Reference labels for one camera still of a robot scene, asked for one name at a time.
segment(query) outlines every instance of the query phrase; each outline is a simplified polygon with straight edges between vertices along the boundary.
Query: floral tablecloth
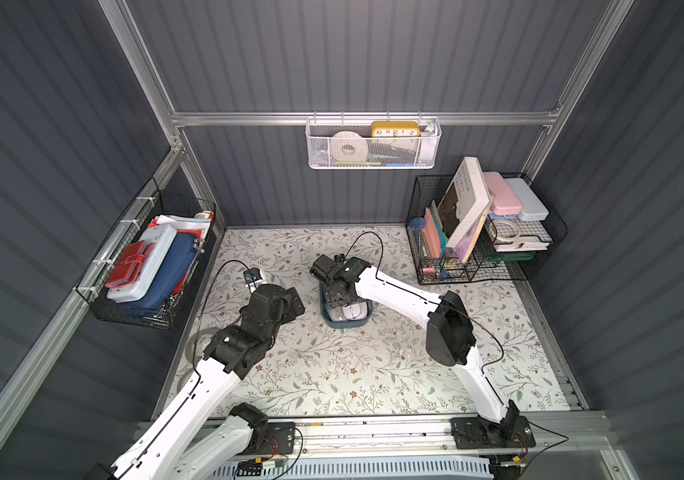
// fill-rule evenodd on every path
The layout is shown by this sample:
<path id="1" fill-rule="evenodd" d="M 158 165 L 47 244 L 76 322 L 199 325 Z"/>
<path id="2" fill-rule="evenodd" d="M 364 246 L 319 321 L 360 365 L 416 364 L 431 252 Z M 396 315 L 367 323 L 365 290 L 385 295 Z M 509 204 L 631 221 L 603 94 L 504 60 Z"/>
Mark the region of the floral tablecloth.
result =
<path id="1" fill-rule="evenodd" d="M 456 375 L 427 355 L 423 329 L 404 316 L 376 304 L 371 320 L 360 328 L 335 330 L 323 321 L 318 283 L 308 273 L 309 267 L 320 254 L 347 252 L 366 230 L 374 230 L 384 242 L 381 270 L 415 285 L 409 242 L 402 227 L 254 229 L 225 234 L 213 271 L 231 259 L 259 266 L 271 283 L 296 287 L 307 311 L 281 326 L 266 358 L 225 398 L 215 414 L 224 416 L 240 402 L 249 402 L 269 416 L 475 411 Z M 369 234 L 360 238 L 350 255 L 376 264 L 379 252 L 379 241 Z M 217 278 L 203 315 L 196 315 L 169 399 L 191 374 L 194 347 L 198 350 L 196 358 L 200 358 L 211 334 L 235 321 L 238 309 L 247 303 L 249 291 L 242 272 L 240 264 L 232 263 Z M 468 313 L 494 332 L 505 348 L 505 358 L 486 372 L 521 411 L 568 409 L 512 282 L 421 288 L 457 292 Z M 192 341 L 196 333 L 197 345 Z M 474 334 L 484 359 L 499 357 L 499 347 L 486 332 L 475 328 Z"/>

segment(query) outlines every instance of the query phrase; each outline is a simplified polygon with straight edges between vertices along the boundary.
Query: red wallet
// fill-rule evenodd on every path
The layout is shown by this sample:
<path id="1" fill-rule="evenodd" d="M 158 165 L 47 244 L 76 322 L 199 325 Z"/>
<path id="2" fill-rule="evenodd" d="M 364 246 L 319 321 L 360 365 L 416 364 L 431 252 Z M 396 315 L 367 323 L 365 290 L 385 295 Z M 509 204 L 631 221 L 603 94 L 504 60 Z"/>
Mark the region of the red wallet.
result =
<path id="1" fill-rule="evenodd" d="M 142 264 L 145 263 L 147 254 L 152 250 L 153 244 L 145 246 L 145 241 L 131 244 L 123 250 L 121 258 L 116 263 L 110 278 L 107 279 L 107 288 L 118 288 L 137 281 Z"/>

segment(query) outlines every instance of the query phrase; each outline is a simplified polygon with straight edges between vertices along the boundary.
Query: blue container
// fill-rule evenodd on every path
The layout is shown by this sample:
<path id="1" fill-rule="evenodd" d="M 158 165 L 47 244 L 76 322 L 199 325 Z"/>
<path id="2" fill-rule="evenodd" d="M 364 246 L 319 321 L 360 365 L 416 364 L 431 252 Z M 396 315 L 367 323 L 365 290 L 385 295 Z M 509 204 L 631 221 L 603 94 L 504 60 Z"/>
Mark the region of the blue container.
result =
<path id="1" fill-rule="evenodd" d="M 326 289 L 323 288 L 323 284 L 320 283 L 320 314 L 323 315 L 323 319 L 326 321 L 326 324 L 330 326 L 333 329 L 351 329 L 355 328 L 357 326 L 364 326 L 366 323 L 369 321 L 371 318 L 371 314 L 374 312 L 374 302 L 371 300 L 366 300 L 366 308 L 369 310 L 369 314 L 366 316 L 365 319 L 361 320 L 347 320 L 346 322 L 334 322 L 331 321 L 331 317 L 329 317 L 329 313 L 326 311 L 326 302 L 323 301 L 323 298 L 326 295 Z"/>

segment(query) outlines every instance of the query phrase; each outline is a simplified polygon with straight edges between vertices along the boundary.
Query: black mounting plate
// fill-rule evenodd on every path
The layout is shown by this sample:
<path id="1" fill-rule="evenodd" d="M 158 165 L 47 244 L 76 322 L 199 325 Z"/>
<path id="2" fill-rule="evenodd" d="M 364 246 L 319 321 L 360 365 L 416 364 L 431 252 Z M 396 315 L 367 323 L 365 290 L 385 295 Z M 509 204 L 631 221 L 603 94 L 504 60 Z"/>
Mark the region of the black mounting plate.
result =
<path id="1" fill-rule="evenodd" d="M 492 446 L 488 443 L 484 436 L 484 429 L 481 426 L 480 418 L 478 417 L 452 418 L 451 431 L 457 450 L 500 448 L 497 446 Z M 519 416 L 515 420 L 515 427 L 512 430 L 512 438 L 507 442 L 506 446 L 501 448 L 520 448 L 520 444 L 523 444 L 523 447 L 536 447 L 534 433 L 531 431 L 531 427 L 528 424 L 528 419 L 524 416 Z"/>
<path id="2" fill-rule="evenodd" d="M 294 422 L 268 423 L 267 436 L 271 438 L 268 438 L 266 442 L 257 444 L 256 447 L 259 448 L 246 448 L 238 455 L 271 457 L 273 456 L 273 450 L 270 448 L 270 445 L 273 447 L 275 446 L 273 438 L 278 441 L 278 453 L 289 455 L 290 453 L 293 453 L 293 443 L 297 435 L 294 431 L 294 427 L 296 426 L 297 424 Z"/>

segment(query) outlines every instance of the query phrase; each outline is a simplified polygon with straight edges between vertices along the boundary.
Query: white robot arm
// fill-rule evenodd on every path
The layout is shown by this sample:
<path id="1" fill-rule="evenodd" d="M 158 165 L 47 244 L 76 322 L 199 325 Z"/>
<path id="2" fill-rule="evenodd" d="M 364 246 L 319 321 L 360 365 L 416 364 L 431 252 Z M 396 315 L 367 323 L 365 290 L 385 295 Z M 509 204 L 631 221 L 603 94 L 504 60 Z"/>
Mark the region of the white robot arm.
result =
<path id="1" fill-rule="evenodd" d="M 273 346 L 281 325 L 304 313 L 294 288 L 260 283 L 241 309 L 241 324 L 213 337 L 191 378 L 134 445 L 85 480 L 200 480 L 267 435 L 267 416 L 241 403 L 224 423 L 185 451 L 211 412 Z"/>
<path id="2" fill-rule="evenodd" d="M 383 274 L 355 256 L 346 259 L 338 255 L 332 260 L 321 255 L 310 273 L 323 284 L 329 308 L 372 300 L 421 326 L 427 333 L 427 353 L 451 367 L 459 377 L 479 417 L 485 420 L 489 441 L 504 445 L 511 438 L 518 408 L 484 373 L 471 319 L 456 293 L 449 291 L 440 296 L 425 292 Z"/>
<path id="3" fill-rule="evenodd" d="M 456 293 L 425 292 L 356 257 L 331 260 L 321 255 L 310 273 L 324 284 L 328 306 L 372 300 L 420 325 L 426 331 L 428 354 L 451 367 L 475 401 L 489 443 L 504 446 L 510 440 L 518 408 L 483 372 L 470 317 Z M 85 480 L 202 480 L 264 440 L 267 417 L 242 403 L 219 428 L 185 451 L 213 409 L 264 358 L 279 327 L 304 313 L 294 288 L 264 283 L 258 269 L 249 270 L 246 279 L 253 288 L 249 304 L 241 309 L 241 324 L 217 332 L 191 379 L 145 434 L 111 466 L 95 466 Z"/>

